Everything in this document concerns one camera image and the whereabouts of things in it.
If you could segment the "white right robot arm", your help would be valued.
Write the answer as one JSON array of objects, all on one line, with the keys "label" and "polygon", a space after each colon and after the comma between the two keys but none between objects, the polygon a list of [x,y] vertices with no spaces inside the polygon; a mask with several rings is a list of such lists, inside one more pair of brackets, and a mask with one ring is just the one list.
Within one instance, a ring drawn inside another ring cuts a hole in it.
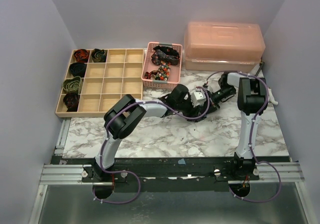
[{"label": "white right robot arm", "polygon": [[269,91],[266,80],[248,73],[225,71],[218,80],[220,89],[209,91],[209,113],[220,108],[220,103],[237,95],[237,107],[241,115],[239,143],[234,158],[240,162],[255,160],[254,149],[258,125],[268,106]]}]

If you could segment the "navy floral tie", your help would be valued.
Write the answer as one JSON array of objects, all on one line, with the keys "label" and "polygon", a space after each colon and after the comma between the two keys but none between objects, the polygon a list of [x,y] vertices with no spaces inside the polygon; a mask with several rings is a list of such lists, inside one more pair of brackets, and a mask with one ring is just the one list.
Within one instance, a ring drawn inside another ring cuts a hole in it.
[{"label": "navy floral tie", "polygon": [[207,111],[206,111],[206,109],[207,109],[206,105],[202,105],[202,106],[198,105],[196,107],[193,107],[190,111],[187,112],[186,116],[190,117],[190,118],[196,118],[196,117],[197,118],[196,119],[187,119],[187,121],[197,123],[202,120],[205,120],[209,114],[219,110],[220,105],[211,103],[209,105],[209,108]]}]

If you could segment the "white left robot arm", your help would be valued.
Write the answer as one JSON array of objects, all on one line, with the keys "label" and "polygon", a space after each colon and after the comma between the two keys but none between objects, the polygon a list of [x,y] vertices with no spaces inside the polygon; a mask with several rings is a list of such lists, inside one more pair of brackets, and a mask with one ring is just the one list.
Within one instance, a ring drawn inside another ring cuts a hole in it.
[{"label": "white left robot arm", "polygon": [[143,101],[126,94],[103,117],[105,140],[95,157],[97,166],[93,175],[101,182],[110,178],[110,167],[114,165],[120,143],[134,131],[143,118],[164,118],[180,114],[191,121],[198,117],[200,112],[192,103],[189,89],[182,84],[177,85],[171,93],[154,100]]}]

